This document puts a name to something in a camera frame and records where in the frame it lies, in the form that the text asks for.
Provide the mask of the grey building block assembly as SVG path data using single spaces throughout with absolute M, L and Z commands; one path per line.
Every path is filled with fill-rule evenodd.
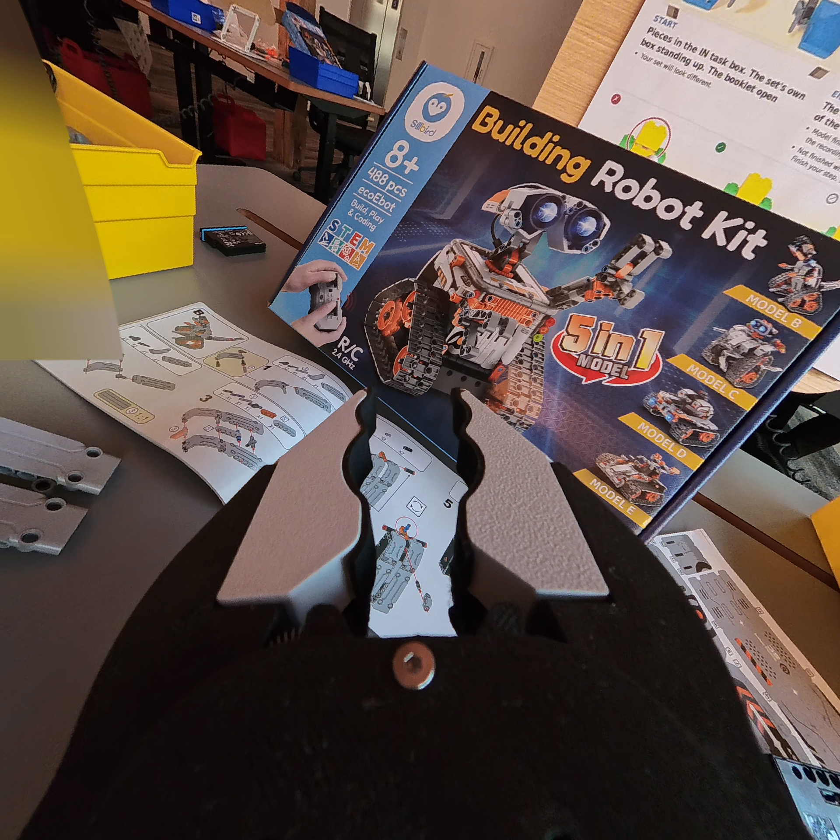
M 55 490 L 97 495 L 119 462 L 98 447 L 2 418 L 2 547 L 58 554 L 87 510 Z

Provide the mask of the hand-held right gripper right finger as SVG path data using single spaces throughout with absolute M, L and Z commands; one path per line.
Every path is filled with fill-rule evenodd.
M 459 557 L 479 602 L 602 598 L 607 585 L 550 460 L 467 390 L 453 391 Z

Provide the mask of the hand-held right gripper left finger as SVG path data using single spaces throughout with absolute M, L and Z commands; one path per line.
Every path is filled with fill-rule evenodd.
M 365 396 L 352 395 L 278 459 L 219 604 L 282 604 L 293 613 L 349 604 L 349 557 L 361 536 L 362 504 L 343 460 L 362 432 L 356 413 Z

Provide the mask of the yellow bin with bags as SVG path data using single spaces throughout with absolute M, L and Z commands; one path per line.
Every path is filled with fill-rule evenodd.
M 811 514 L 817 538 L 837 583 L 840 581 L 840 498 L 827 502 Z

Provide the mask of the wooden display board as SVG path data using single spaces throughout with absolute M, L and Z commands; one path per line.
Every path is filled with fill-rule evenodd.
M 533 107 L 578 126 L 644 1 L 583 1 Z

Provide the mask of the blue bin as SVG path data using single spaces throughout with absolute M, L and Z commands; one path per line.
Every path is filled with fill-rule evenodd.
M 183 24 L 213 33 L 217 29 L 217 8 L 204 1 L 150 1 L 153 8 Z
M 292 45 L 288 48 L 288 55 L 290 77 L 343 98 L 353 98 L 358 94 L 360 79 L 357 74 L 320 61 Z

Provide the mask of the red bags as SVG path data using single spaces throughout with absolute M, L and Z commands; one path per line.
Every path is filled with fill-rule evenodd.
M 129 55 L 122 59 L 86 51 L 70 38 L 59 46 L 60 64 L 72 76 L 114 98 L 117 103 L 152 119 L 150 83 L 137 61 Z M 266 159 L 266 123 L 255 112 L 241 106 L 226 93 L 214 93 L 199 109 L 212 110 L 212 138 L 216 147 L 232 156 L 264 161 Z

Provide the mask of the small black blue device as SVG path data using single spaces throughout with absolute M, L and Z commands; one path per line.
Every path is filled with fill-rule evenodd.
M 201 241 L 225 256 L 264 254 L 266 243 L 246 226 L 201 227 Z

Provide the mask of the yellow bin with cable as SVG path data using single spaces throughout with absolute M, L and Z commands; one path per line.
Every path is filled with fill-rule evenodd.
M 45 61 L 110 279 L 193 263 L 200 151 Z

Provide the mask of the white instruction booklet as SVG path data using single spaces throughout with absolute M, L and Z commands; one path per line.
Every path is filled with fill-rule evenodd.
M 352 389 L 204 303 L 130 322 L 118 360 L 38 364 L 198 474 L 223 501 L 337 411 Z M 372 632 L 453 636 L 446 572 L 466 485 L 418 439 L 379 416 L 370 439 L 378 562 Z

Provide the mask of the printed cardboard sheet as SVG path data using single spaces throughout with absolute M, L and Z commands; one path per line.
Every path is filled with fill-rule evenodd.
M 837 788 L 837 695 L 703 530 L 661 535 L 648 546 L 669 567 L 719 648 L 760 747 L 815 765 L 806 777 Z

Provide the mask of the blue robot kit box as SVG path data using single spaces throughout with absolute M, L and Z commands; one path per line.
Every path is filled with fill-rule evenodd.
M 659 528 L 838 336 L 838 242 L 424 65 L 270 303 L 436 445 L 472 392 Z

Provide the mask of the printed instruction sheet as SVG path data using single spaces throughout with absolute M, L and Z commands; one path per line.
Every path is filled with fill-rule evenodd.
M 838 238 L 839 2 L 648 1 L 581 128 Z

